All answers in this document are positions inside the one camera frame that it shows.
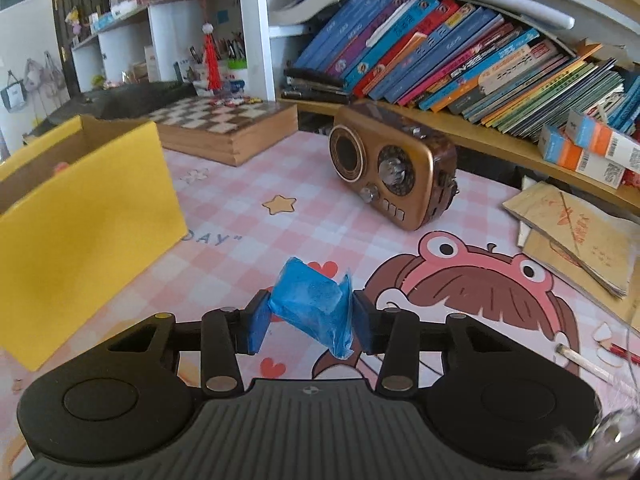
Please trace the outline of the blue plastic packet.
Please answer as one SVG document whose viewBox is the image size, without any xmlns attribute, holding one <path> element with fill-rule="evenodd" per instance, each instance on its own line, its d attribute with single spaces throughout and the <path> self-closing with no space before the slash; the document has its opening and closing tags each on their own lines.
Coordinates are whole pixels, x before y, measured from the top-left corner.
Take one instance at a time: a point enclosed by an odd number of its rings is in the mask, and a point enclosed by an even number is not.
<svg viewBox="0 0 640 480">
<path fill-rule="evenodd" d="M 352 355 L 352 277 L 337 283 L 299 258 L 289 258 L 268 301 L 271 312 L 339 360 Z"/>
</svg>

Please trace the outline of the pink checkered tablecloth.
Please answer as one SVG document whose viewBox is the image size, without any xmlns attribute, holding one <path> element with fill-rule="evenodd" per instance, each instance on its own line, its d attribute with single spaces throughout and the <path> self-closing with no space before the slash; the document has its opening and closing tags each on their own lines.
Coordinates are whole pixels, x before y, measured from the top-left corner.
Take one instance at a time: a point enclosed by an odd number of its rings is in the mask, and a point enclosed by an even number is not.
<svg viewBox="0 0 640 480">
<path fill-rule="evenodd" d="M 63 344 L 46 365 L 31 373 L 1 350 L 1 479 L 9 479 L 31 459 L 15 411 L 22 391 L 38 376 L 156 312 L 195 321 L 212 309 L 244 307 L 258 289 L 277 281 L 291 257 L 311 263 L 339 281 L 345 272 L 363 287 L 384 261 L 416 254 L 420 238 L 446 231 L 468 245 L 516 255 L 518 220 L 502 203 L 520 192 L 476 174 L 457 171 L 459 194 L 436 222 L 406 232 L 366 206 L 342 185 L 329 159 L 328 139 L 298 132 L 245 165 L 232 168 L 165 151 L 189 231 L 176 246 L 140 274 Z M 295 198 L 294 212 L 270 214 L 264 203 Z M 639 355 L 639 336 L 627 338 L 625 321 L 593 304 L 559 278 L 554 293 L 576 314 L 580 345 L 590 363 L 633 384 L 629 366 L 600 346 L 604 336 Z M 257 356 L 241 356 L 243 379 L 311 378 L 324 348 L 300 330 L 279 321 L 269 327 Z M 580 376 L 600 396 L 605 413 L 631 404 L 616 384 L 589 370 Z"/>
</svg>

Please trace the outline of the brown retro radio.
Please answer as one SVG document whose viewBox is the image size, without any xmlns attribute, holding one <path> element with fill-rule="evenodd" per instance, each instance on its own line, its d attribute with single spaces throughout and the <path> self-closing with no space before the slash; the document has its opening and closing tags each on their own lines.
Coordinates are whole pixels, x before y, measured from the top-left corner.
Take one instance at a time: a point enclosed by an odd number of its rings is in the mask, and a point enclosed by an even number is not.
<svg viewBox="0 0 640 480">
<path fill-rule="evenodd" d="M 405 231 L 439 218 L 458 192 L 448 136 L 371 102 L 338 109 L 329 153 L 347 187 Z"/>
</svg>

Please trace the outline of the yellow cardboard box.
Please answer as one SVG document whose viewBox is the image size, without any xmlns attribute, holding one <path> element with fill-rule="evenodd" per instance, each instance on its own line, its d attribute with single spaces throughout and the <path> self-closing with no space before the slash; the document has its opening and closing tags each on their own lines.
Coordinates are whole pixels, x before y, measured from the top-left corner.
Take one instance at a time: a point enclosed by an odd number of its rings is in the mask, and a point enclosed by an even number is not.
<svg viewBox="0 0 640 480">
<path fill-rule="evenodd" d="M 2 349 L 38 370 L 184 234 L 154 122 L 81 115 L 33 140 L 1 165 Z"/>
</svg>

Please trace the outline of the wooden chess board box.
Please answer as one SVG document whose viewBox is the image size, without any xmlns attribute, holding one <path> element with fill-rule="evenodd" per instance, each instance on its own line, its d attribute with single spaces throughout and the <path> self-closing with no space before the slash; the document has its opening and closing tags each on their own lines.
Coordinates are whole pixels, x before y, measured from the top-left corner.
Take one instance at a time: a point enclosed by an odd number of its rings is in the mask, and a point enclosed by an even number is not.
<svg viewBox="0 0 640 480">
<path fill-rule="evenodd" d="M 149 114 L 164 148 L 237 167 L 298 130 L 297 106 L 190 96 Z"/>
</svg>

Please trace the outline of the brown paper envelopes stack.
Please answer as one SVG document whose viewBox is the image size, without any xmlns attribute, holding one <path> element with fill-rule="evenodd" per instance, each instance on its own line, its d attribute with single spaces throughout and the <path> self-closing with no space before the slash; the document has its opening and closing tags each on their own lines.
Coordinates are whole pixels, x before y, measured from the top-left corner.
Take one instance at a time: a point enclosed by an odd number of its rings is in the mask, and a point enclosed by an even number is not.
<svg viewBox="0 0 640 480">
<path fill-rule="evenodd" d="M 503 208 L 530 227 L 524 252 L 599 307 L 639 327 L 639 226 L 538 182 Z"/>
</svg>

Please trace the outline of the black electronic keyboard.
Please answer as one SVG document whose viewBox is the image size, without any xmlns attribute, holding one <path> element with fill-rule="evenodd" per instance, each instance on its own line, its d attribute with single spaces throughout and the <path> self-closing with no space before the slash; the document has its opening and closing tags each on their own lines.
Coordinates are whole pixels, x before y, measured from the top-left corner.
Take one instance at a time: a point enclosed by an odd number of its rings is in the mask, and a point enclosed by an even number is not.
<svg viewBox="0 0 640 480">
<path fill-rule="evenodd" d="M 193 84 L 178 81 L 123 84 L 74 96 L 33 128 L 31 136 L 43 136 L 77 115 L 113 120 L 149 116 L 169 104 L 196 96 Z"/>
</svg>

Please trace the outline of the red tassel ornament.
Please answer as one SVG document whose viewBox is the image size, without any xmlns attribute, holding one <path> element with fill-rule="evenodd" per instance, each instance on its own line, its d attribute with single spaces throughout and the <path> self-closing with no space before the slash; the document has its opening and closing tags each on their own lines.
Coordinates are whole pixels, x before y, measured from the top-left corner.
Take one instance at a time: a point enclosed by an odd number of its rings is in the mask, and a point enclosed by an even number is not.
<svg viewBox="0 0 640 480">
<path fill-rule="evenodd" d="M 219 91 L 222 88 L 222 82 L 218 68 L 214 26 L 210 23 L 204 23 L 202 31 L 204 34 L 204 64 L 207 68 L 207 88 L 212 91 Z"/>
</svg>

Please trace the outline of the black stapler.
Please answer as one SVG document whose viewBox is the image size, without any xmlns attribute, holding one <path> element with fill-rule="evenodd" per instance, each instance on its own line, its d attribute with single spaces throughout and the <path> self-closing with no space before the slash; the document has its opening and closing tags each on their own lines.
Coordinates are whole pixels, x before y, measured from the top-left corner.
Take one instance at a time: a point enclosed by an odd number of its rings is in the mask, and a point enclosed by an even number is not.
<svg viewBox="0 0 640 480">
<path fill-rule="evenodd" d="M 352 96 L 344 89 L 341 79 L 309 68 L 286 68 L 283 72 L 284 85 L 280 91 L 283 99 L 327 102 L 345 105 L 352 102 Z"/>
</svg>

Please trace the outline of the white green lid jar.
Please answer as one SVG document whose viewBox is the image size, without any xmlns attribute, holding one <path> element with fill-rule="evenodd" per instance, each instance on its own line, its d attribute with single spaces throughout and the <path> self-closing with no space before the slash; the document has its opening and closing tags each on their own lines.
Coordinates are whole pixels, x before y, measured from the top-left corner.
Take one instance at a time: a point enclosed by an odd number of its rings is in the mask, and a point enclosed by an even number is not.
<svg viewBox="0 0 640 480">
<path fill-rule="evenodd" d="M 227 80 L 232 93 L 246 93 L 248 89 L 247 62 L 245 60 L 229 60 L 227 62 Z"/>
</svg>

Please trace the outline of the orange white medicine box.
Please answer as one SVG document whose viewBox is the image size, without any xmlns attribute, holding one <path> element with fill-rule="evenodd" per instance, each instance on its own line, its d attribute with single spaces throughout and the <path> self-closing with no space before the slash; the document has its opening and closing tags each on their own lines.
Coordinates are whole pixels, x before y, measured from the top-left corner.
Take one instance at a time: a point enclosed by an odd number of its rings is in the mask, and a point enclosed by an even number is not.
<svg viewBox="0 0 640 480">
<path fill-rule="evenodd" d="M 631 136 L 574 110 L 568 113 L 565 133 L 580 148 L 616 162 L 630 171 L 639 172 L 640 145 Z"/>
</svg>

